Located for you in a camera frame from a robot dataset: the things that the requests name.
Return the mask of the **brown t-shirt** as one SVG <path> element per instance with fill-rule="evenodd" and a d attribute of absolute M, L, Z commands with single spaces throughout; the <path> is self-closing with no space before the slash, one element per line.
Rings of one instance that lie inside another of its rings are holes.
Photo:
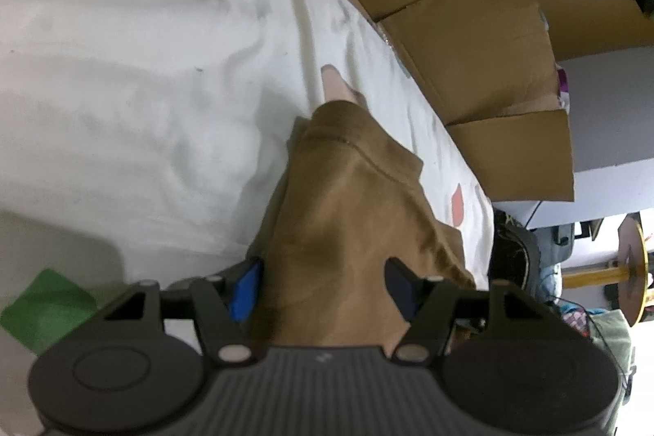
<path fill-rule="evenodd" d="M 317 108 L 253 247 L 265 281 L 248 335 L 274 345 L 392 349 L 407 323 L 385 286 L 391 257 L 420 277 L 474 288 L 461 233 L 436 219 L 421 170 L 364 108 Z"/>

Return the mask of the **black folded garment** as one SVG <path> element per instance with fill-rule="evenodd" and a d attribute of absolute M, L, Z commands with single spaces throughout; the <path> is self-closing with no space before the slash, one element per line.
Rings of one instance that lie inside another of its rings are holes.
<path fill-rule="evenodd" d="M 537 238 L 502 210 L 496 209 L 495 232 L 488 268 L 490 281 L 509 281 L 524 292 L 535 294 L 540 275 Z"/>

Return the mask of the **yellow wooden stand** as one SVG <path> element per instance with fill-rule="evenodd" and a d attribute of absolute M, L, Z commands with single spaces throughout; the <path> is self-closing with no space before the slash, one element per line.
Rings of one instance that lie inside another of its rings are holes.
<path fill-rule="evenodd" d="M 653 305 L 653 275 L 640 218 L 628 214 L 618 227 L 618 253 L 605 268 L 562 273 L 564 290 L 587 286 L 618 286 L 618 309 L 629 326 L 642 320 L 645 309 Z"/>

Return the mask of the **cream bear print blanket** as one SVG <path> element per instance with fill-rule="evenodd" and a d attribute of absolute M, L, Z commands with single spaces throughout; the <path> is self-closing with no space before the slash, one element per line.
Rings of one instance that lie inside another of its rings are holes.
<path fill-rule="evenodd" d="M 422 161 L 488 285 L 492 209 L 347 0 L 1 0 L 1 430 L 40 435 L 36 358 L 130 288 L 225 286 L 260 254 L 296 139 L 356 103 Z"/>

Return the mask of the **purple white refill pouch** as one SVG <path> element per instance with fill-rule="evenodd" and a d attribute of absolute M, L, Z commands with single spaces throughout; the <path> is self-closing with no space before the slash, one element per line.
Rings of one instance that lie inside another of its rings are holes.
<path fill-rule="evenodd" d="M 559 63 L 556 63 L 556 75 L 558 76 L 558 100 L 560 108 L 562 108 L 567 113 L 570 113 L 570 89 L 569 89 L 569 80 L 567 79 L 567 72 L 565 72 L 564 67 L 560 66 Z"/>

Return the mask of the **large cardboard box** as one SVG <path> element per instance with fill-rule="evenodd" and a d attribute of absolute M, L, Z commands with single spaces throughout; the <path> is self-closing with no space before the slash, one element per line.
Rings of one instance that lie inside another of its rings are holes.
<path fill-rule="evenodd" d="M 567 112 L 538 0 L 350 0 L 494 201 L 570 201 Z"/>

